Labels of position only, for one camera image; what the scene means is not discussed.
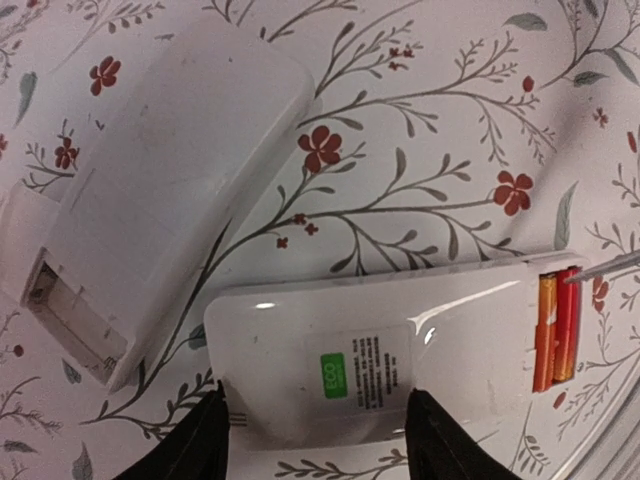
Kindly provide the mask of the white remote control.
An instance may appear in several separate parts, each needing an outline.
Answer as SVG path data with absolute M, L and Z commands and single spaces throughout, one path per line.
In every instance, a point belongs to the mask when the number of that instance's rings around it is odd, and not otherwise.
M 286 160 L 314 96 L 298 61 L 203 20 L 150 65 L 54 210 L 21 292 L 49 333 L 118 390 L 213 242 Z

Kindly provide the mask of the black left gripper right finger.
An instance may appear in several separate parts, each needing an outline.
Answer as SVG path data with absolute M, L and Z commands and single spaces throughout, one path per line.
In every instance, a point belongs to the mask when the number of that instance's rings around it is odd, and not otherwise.
M 487 452 L 427 391 L 414 389 L 406 411 L 411 480 L 508 480 L 510 471 Z

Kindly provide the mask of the yellow handled screwdriver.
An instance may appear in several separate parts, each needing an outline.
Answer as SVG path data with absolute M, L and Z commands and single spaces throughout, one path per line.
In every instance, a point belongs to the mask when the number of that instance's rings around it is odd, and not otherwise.
M 640 261 L 640 253 L 634 251 L 628 254 L 620 255 L 612 260 L 608 260 L 599 265 L 581 271 L 576 275 L 565 280 L 566 284 L 581 283 L 598 276 L 607 275 L 620 270 L 628 269 Z

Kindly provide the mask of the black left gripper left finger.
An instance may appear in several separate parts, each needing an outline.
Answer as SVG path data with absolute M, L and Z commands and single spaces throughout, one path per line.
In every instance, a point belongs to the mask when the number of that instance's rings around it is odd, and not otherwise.
M 230 417 L 221 382 L 151 452 L 117 480 L 225 480 Z

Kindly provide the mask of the white remote with green logo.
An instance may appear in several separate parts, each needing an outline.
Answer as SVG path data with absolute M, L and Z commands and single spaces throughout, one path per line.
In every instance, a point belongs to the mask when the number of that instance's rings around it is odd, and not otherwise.
M 541 281 L 585 265 L 560 251 L 223 290 L 203 324 L 236 435 L 255 450 L 391 440 L 415 389 L 461 425 L 498 423 L 542 373 Z

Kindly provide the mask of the white battery cover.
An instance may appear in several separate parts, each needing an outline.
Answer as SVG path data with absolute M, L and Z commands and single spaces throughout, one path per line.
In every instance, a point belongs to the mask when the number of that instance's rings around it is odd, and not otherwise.
M 1 291 L 22 302 L 59 203 L 16 183 L 1 197 Z

